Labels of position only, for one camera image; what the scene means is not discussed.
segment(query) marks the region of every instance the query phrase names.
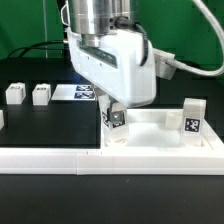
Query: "white cable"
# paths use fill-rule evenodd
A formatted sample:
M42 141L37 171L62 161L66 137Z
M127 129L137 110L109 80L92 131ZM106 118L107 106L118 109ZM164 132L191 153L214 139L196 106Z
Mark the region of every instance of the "white cable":
M211 24L214 31L216 32L218 39L220 41L223 56L224 56L224 31L221 25L219 24L217 19L214 17L214 15L209 11L207 6L201 0L192 0L192 1L199 8L199 10L202 12L202 14L205 16L205 18L208 20L208 22ZM202 75L202 76L218 76L224 73L224 59L223 59L223 64L221 68L219 68L216 71L205 71L205 70L193 68L175 59L167 59L166 63L173 67L179 68L181 70L186 70L186 71L189 71L198 75Z

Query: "metal cylinder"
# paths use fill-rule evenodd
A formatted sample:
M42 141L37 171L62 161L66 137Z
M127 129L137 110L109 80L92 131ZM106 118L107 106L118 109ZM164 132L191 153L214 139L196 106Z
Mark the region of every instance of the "metal cylinder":
M68 0L71 30L82 34L87 46L99 47L100 37L115 34L113 21L135 19L138 0Z
M68 2L73 32L94 35L110 33L113 0L69 0Z
M125 16L137 20L138 0L114 0L114 17Z

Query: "green background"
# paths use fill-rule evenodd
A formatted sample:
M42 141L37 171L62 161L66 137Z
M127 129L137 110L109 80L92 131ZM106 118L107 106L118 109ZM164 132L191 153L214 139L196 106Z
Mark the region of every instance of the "green background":
M56 0L45 1L47 39L61 40L63 29ZM224 27L224 0L204 2ZM155 48L175 53L176 58L196 62L204 69L220 66L220 44L191 0L139 0L139 6L140 22ZM16 48L45 41L45 35L43 0L0 1L0 59ZM27 56L45 57L45 53L32 51ZM49 57L61 54L51 52Z

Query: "white cube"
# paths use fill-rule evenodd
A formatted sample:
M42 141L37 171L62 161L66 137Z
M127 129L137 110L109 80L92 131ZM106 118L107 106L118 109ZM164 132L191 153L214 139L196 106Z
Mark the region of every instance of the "white cube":
M3 111L0 110L0 131L4 127L4 116L3 116Z
M26 97L24 83L12 83L6 90L6 103L20 105Z
M36 85L32 95L34 106L47 106L51 98L51 86L48 84Z
M181 130L181 143L201 146L206 100L185 99Z

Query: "white platform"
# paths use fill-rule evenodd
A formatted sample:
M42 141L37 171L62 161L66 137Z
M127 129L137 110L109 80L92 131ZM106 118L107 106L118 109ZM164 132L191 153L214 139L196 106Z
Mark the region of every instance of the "white platform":
M168 111L128 110L130 138L123 147L105 147L102 139L96 150L0 148L0 173L223 175L224 144L207 122L201 147L180 147L180 132L165 127Z

